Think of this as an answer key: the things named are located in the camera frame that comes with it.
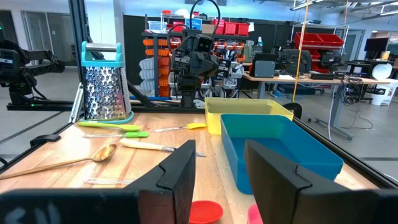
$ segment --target yellow knife handle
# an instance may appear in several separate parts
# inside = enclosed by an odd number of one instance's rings
[[[157,145],[157,144],[152,144],[148,142],[140,142],[140,141],[134,141],[130,139],[123,138],[120,140],[120,143],[123,146],[127,147],[135,147],[138,149],[155,149],[155,150],[162,150],[164,146]]]

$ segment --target blue sign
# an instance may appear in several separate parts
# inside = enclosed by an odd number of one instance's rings
[[[189,27],[189,19],[185,19],[185,25]],[[201,19],[192,19],[192,29],[201,30]]]

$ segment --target workbench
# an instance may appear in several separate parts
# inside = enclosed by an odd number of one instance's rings
[[[297,83],[299,84],[315,84],[315,85],[337,85],[338,88],[336,89],[336,92],[339,93],[340,91],[343,91],[343,85],[341,83],[340,79],[334,79],[334,80],[312,80],[310,77],[310,74],[306,74],[306,77],[304,78],[299,78],[297,79]],[[285,84],[294,84],[295,79],[291,78],[282,78],[282,77],[274,77],[274,78],[256,78],[252,77],[246,72],[243,74],[243,77],[245,79],[248,79],[250,81],[254,82],[259,82],[259,87],[257,89],[257,98],[258,99],[264,99],[265,98],[265,91],[266,91],[266,83],[285,83]],[[358,82],[359,84],[367,85],[367,84],[390,84],[388,81],[380,81],[380,80],[373,80],[369,78],[360,78],[362,79],[363,83]],[[338,121],[340,119],[340,114],[341,114],[341,109],[343,107],[343,102],[339,98],[335,99],[333,101],[333,107],[331,111],[331,119],[330,119],[330,129],[338,134],[341,134],[345,137],[347,137],[348,140],[352,140],[353,135],[350,133],[347,133],[346,131],[343,131],[339,128]],[[328,122],[322,121],[318,118],[315,118],[315,122],[322,124],[323,126],[328,126]]]
[[[131,124],[142,130],[184,126],[187,123],[205,123],[204,114],[136,113]],[[120,138],[83,138],[84,134],[117,134],[118,129],[88,128],[71,125],[60,133],[61,140],[48,142],[11,166],[3,174],[11,174],[57,162],[88,157],[107,144],[117,144],[115,155],[108,161],[80,162],[54,170],[0,180],[0,193],[13,189],[28,188],[121,188],[125,184],[86,184],[89,177],[114,177],[137,179],[160,161],[169,152],[133,149],[118,144]],[[210,135],[206,128],[179,129],[164,133],[150,133],[139,139],[164,146],[179,147],[189,139],[196,140],[196,150],[207,157],[196,157],[196,181],[193,200],[212,200],[224,210],[220,223],[246,223],[248,208],[255,204],[253,195],[242,194],[235,186],[224,152],[221,136]],[[352,167],[344,164],[335,182],[353,190],[376,189],[377,187]]]

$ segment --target black metal frame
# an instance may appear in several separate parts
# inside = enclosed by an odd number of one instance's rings
[[[376,186],[380,188],[398,189],[398,185],[388,179],[385,175],[383,175],[383,173],[379,172],[372,166],[368,165],[364,161],[361,161],[356,156],[331,142],[329,139],[322,136],[318,131],[306,125],[303,121],[295,117],[293,122],[299,125],[304,131],[312,135],[316,140],[320,141],[328,149],[340,156],[344,160],[344,163],[348,164],[356,172],[360,173],[363,177],[370,180]]]

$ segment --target gray floor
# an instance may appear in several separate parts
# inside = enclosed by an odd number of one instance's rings
[[[64,73],[49,73],[37,77],[38,89],[52,100],[74,100],[78,86],[77,71],[68,68]],[[288,103],[290,100],[279,97],[273,98],[266,95],[266,98],[273,99],[280,104]],[[64,112],[45,123],[38,125],[23,134],[20,134],[8,141],[2,141],[9,136],[28,128],[57,112],[41,111],[7,111],[6,105],[10,102],[8,89],[0,88],[0,122],[4,128],[0,129],[0,154],[20,154],[29,148],[29,141],[41,134],[54,132],[66,124],[70,113]],[[331,94],[326,91],[322,95],[306,96],[296,100],[303,106],[307,117],[317,117],[325,121],[329,118]],[[340,119],[340,126],[351,126],[354,121],[356,105],[344,106]],[[347,130],[354,134],[352,141],[337,134],[331,133],[332,141],[337,145],[353,153],[355,156],[374,166],[381,172],[398,179],[398,151],[396,145],[398,140],[396,127],[398,127],[398,104],[391,103],[390,106],[374,106],[361,103],[359,115],[373,123],[372,129],[358,129],[355,127],[369,128],[371,124],[359,117],[356,118],[352,129]],[[328,136],[327,128],[314,122],[309,125]]]

